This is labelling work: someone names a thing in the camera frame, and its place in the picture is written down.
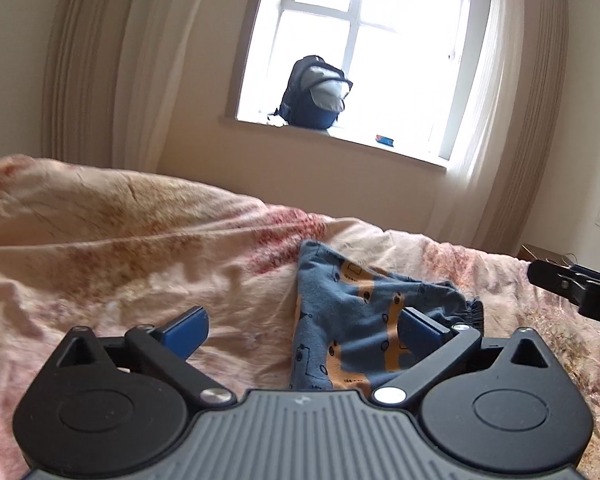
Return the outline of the small blue red box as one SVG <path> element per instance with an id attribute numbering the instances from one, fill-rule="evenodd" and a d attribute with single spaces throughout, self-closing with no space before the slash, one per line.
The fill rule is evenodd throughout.
<path id="1" fill-rule="evenodd" d="M 376 142 L 385 146 L 390 146 L 390 148 L 394 145 L 394 141 L 391 138 L 388 138 L 388 136 L 381 136 L 380 134 L 376 136 Z"/>

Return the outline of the blue orange patterned pants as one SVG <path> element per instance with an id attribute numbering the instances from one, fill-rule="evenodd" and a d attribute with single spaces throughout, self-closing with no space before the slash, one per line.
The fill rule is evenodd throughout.
<path id="1" fill-rule="evenodd" d="M 480 299 L 450 282 L 364 268 L 317 240 L 300 245 L 291 346 L 292 390 L 373 389 L 426 356 L 405 333 L 406 308 L 451 328 L 484 331 Z"/>

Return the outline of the beige right curtain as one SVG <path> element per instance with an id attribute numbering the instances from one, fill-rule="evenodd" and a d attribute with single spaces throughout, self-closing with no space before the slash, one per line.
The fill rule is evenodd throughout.
<path id="1" fill-rule="evenodd" d="M 568 47 L 568 0 L 491 0 L 465 116 L 425 229 L 516 252 L 550 154 Z"/>

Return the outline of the beige left curtain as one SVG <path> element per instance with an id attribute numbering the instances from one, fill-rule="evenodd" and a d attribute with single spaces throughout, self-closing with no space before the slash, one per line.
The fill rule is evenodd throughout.
<path id="1" fill-rule="evenodd" d="M 154 172 L 202 0 L 59 0 L 42 99 L 42 154 Z"/>

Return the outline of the pink floral bed duvet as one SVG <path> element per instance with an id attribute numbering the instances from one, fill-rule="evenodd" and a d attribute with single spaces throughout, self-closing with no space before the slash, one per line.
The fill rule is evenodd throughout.
<path id="1" fill-rule="evenodd" d="M 12 413 L 76 325 L 118 336 L 201 306 L 211 334 L 196 367 L 238 392 L 286 387 L 302 240 L 452 282 L 481 299 L 491 337 L 535 328 L 600 420 L 600 323 L 532 286 L 523 261 L 202 183 L 14 155 L 0 159 L 0 479 L 26 473 Z"/>

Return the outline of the beige curtain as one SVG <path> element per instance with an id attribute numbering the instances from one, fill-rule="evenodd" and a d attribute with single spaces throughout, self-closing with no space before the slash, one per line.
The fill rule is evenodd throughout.
<path id="1" fill-rule="evenodd" d="M 202 0 L 59 0 L 42 99 L 42 154 L 154 172 Z"/>
<path id="2" fill-rule="evenodd" d="M 516 252 L 550 154 L 568 47 L 568 0 L 491 0 L 465 116 L 425 229 Z"/>

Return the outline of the brown bedside table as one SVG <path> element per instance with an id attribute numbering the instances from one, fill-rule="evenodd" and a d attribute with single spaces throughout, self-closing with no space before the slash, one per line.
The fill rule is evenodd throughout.
<path id="1" fill-rule="evenodd" d="M 574 264 L 573 258 L 560 252 L 552 252 L 551 250 L 534 246 L 532 244 L 522 244 L 517 252 L 517 258 L 524 261 L 542 260 L 549 263 L 558 264 L 558 266 L 571 266 Z"/>

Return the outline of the white window frame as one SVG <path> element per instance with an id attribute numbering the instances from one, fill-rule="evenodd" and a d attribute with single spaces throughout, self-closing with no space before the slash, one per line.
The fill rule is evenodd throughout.
<path id="1" fill-rule="evenodd" d="M 491 0 L 250 0 L 235 116 L 273 116 L 294 63 L 318 55 L 353 82 L 333 138 L 449 165 Z M 392 148 L 376 142 L 388 136 Z"/>

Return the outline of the dark blue grey backpack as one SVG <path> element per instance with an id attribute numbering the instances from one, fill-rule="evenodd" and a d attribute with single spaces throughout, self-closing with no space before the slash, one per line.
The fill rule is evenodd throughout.
<path id="1" fill-rule="evenodd" d="M 318 55 L 307 55 L 292 66 L 287 87 L 273 116 L 286 124 L 328 130 L 346 108 L 353 88 L 342 70 Z"/>

